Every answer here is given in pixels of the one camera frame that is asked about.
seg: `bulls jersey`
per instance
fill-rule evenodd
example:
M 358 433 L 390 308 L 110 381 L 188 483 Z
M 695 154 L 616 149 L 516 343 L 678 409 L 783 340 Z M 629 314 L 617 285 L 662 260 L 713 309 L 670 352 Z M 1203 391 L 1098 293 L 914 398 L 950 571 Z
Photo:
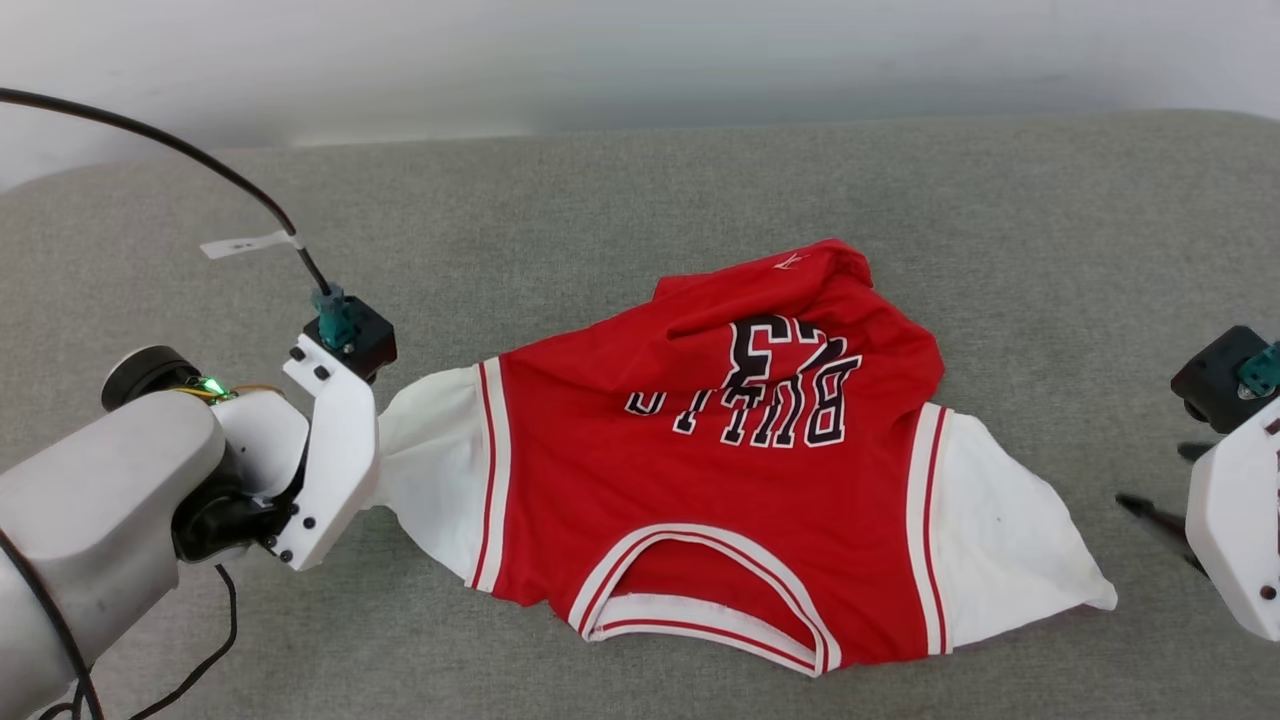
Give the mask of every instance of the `bulls jersey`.
M 929 402 L 941 378 L 933 337 L 824 241 L 410 386 L 378 502 L 585 639 L 703 638 L 809 675 L 1112 607 L 1056 493 Z

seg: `gray couch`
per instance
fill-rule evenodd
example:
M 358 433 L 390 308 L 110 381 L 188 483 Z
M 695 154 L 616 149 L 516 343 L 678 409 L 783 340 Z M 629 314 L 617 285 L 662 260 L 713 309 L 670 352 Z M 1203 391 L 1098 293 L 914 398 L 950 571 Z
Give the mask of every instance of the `gray couch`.
M 1235 323 L 1280 334 L 1280 124 L 1217 113 L 881 122 L 228 152 L 316 260 L 398 328 L 410 380 L 579 328 L 659 275 L 841 237 L 937 334 L 940 401 L 1061 495 L 1115 612 L 1079 609 L 954 656 L 818 680 L 722 646 L 584 643 L 545 606 L 467 591 L 385 510 L 293 574 L 230 566 L 234 651 L 164 717 L 1276 717 L 1280 647 L 1135 528 L 1121 488 L 1185 502 L 1169 378 Z M 310 316 L 273 229 L 180 158 L 0 196 L 0 466 L 100 415 L 127 351 L 169 343 L 273 382 Z M 175 685 L 227 632 L 212 570 L 102 659 L 109 716 Z

